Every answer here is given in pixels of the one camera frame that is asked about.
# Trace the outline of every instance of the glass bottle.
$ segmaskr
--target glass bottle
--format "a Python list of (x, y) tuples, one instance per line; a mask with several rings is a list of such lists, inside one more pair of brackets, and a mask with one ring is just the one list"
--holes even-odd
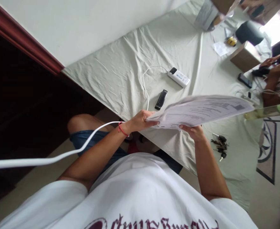
[(244, 114), (244, 118), (247, 120), (251, 120), (251, 119), (266, 118), (266, 117), (272, 117), (278, 115), (280, 115), (280, 104), (276, 106), (256, 109), (251, 112), (247, 112)]

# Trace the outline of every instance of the black phone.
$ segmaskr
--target black phone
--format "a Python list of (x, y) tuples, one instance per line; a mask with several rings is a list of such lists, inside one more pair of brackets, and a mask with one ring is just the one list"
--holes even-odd
[(238, 76), (238, 80), (245, 84), (247, 87), (252, 88), (252, 82), (244, 76), (244, 74), (240, 73)]
[(166, 94), (168, 93), (167, 90), (163, 90), (159, 96), (159, 99), (156, 103), (155, 109), (160, 110), (160, 108), (162, 107), (163, 103), (165, 102), (165, 97)]

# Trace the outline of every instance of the red bracelet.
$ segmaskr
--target red bracelet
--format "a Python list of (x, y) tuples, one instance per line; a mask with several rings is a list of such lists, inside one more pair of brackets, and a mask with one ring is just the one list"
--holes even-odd
[(122, 128), (121, 128), (121, 126), (120, 126), (121, 123), (122, 123), (122, 122), (119, 122), (119, 129), (118, 129), (118, 132), (120, 132), (120, 130), (121, 130), (123, 134), (125, 134), (126, 136), (129, 137), (129, 135), (126, 134), (126, 133), (124, 132), (124, 130), (122, 130)]

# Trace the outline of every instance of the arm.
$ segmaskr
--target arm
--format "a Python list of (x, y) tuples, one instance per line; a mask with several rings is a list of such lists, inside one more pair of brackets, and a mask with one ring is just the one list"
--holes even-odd
[(202, 127), (191, 128), (186, 125), (180, 125), (179, 127), (188, 132), (195, 142), (196, 169), (201, 194), (209, 201), (215, 198), (231, 199), (225, 179), (216, 163), (212, 148)]
[(267, 75), (267, 84), (264, 90), (269, 90), (267, 93), (262, 92), (264, 107), (270, 107), (280, 104), (280, 97), (277, 94), (272, 94), (276, 90), (277, 83), (280, 78), (280, 64), (273, 67)]
[[(141, 110), (135, 117), (120, 126), (128, 135), (134, 131), (144, 130), (157, 124), (155, 121), (146, 122), (146, 118), (152, 114), (153, 112)], [(58, 180), (77, 181), (89, 190), (125, 138), (125, 134), (122, 131), (118, 132), (118, 127), (115, 128), (70, 165)]]

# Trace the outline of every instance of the rug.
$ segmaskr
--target rug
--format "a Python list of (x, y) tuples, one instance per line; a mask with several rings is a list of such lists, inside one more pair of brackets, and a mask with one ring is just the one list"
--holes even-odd
[(277, 123), (264, 121), (259, 146), (257, 172), (275, 185)]

